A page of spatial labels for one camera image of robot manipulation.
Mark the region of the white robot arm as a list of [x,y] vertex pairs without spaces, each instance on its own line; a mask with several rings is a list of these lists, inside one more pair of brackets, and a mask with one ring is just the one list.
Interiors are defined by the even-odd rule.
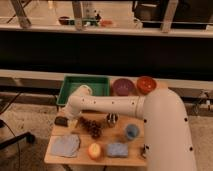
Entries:
[[115,113],[144,121],[147,171],[197,171],[187,112],[172,90],[155,89],[146,96],[93,96],[87,85],[77,88],[64,107],[69,118],[83,110]]

